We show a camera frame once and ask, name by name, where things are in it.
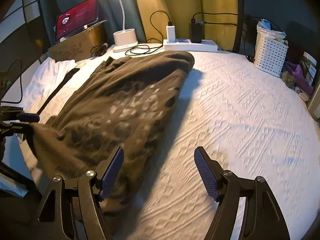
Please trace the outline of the brown t-shirt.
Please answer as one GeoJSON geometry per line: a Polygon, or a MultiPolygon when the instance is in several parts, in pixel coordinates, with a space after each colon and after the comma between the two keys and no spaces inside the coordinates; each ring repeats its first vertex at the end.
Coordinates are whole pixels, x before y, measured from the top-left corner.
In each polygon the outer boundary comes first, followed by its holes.
{"type": "Polygon", "coordinates": [[[27,142],[44,172],[75,178],[122,147],[123,165],[101,208],[111,217],[123,213],[141,185],[194,63],[186,51],[104,61],[57,116],[31,125],[27,142]]]}

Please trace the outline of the white folded garment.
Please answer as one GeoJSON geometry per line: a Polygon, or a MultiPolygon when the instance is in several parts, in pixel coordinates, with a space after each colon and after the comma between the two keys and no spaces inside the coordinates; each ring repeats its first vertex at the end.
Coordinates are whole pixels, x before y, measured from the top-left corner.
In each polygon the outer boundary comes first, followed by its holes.
{"type": "Polygon", "coordinates": [[[27,113],[37,113],[65,75],[77,66],[75,60],[55,61],[48,57],[37,68],[19,104],[27,113]]]}

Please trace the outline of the cardboard box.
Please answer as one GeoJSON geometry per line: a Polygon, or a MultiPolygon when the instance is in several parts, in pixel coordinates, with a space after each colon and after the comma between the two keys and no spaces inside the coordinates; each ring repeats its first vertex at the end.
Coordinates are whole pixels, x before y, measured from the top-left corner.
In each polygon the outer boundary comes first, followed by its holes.
{"type": "Polygon", "coordinates": [[[78,62],[89,59],[93,47],[102,46],[106,42],[105,26],[103,23],[98,23],[50,47],[48,54],[55,61],[75,60],[78,62]]]}

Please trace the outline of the red screen tablet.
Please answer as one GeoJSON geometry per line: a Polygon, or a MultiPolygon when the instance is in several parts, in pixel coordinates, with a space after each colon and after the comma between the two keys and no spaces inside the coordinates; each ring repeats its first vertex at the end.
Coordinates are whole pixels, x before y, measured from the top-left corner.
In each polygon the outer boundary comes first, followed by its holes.
{"type": "Polygon", "coordinates": [[[84,26],[93,26],[106,22],[101,18],[97,0],[85,0],[56,18],[54,42],[80,30],[84,26]]]}

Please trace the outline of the white desk lamp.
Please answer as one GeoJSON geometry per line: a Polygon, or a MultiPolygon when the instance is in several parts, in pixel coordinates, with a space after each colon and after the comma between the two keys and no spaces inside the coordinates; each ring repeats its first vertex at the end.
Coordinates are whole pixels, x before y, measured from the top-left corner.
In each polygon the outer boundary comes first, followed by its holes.
{"type": "Polygon", "coordinates": [[[128,51],[129,49],[135,47],[138,44],[135,29],[126,29],[126,15],[122,0],[118,0],[122,13],[122,30],[113,33],[113,38],[115,45],[113,47],[114,53],[119,53],[122,51],[128,51]]]}

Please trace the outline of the purple cloth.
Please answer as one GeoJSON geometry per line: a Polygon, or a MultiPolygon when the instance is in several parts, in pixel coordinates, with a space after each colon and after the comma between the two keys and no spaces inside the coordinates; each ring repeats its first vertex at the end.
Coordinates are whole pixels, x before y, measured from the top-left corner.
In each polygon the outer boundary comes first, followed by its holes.
{"type": "Polygon", "coordinates": [[[287,70],[289,74],[295,78],[296,84],[299,88],[304,90],[309,95],[313,93],[313,87],[307,83],[303,75],[302,67],[299,64],[294,64],[294,63],[285,61],[284,69],[287,70]]]}

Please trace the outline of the white plastic basket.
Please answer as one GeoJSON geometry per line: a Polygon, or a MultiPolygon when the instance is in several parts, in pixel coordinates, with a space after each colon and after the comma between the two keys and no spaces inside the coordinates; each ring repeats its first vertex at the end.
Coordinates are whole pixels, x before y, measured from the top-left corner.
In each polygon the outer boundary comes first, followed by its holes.
{"type": "Polygon", "coordinates": [[[273,30],[264,18],[257,23],[254,65],[259,70],[280,77],[288,48],[284,31],[273,30]]]}

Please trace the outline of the white charger adapter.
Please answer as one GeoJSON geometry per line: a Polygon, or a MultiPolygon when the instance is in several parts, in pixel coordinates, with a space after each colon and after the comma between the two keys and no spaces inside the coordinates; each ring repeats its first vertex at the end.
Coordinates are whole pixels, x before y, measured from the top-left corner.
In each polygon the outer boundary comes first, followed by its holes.
{"type": "Polygon", "coordinates": [[[166,32],[167,32],[167,42],[168,43],[175,43],[176,42],[175,26],[174,25],[167,25],[166,32]]]}

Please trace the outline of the white power strip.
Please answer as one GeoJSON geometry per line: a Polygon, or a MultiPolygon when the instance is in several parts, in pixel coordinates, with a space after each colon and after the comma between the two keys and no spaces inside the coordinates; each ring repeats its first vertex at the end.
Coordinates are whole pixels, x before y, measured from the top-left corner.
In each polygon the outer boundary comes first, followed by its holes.
{"type": "Polygon", "coordinates": [[[193,43],[190,39],[177,39],[175,42],[163,41],[165,51],[199,51],[215,53],[218,51],[218,45],[212,40],[202,40],[201,43],[193,43]]]}

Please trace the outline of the black charger adapter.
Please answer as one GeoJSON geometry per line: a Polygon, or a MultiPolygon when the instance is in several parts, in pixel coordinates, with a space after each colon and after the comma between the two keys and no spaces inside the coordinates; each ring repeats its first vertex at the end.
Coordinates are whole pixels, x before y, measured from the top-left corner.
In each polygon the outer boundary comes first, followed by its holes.
{"type": "Polygon", "coordinates": [[[200,23],[190,24],[190,40],[192,43],[202,42],[202,24],[200,23]]]}

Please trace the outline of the yellow curtain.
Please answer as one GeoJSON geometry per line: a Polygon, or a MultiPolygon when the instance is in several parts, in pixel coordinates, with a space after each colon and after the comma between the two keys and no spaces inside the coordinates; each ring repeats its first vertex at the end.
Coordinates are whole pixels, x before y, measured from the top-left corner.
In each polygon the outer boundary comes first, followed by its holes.
{"type": "Polygon", "coordinates": [[[137,0],[145,38],[166,37],[172,20],[177,38],[189,37],[192,18],[203,24],[203,37],[226,51],[238,53],[244,20],[244,0],[137,0]]]}

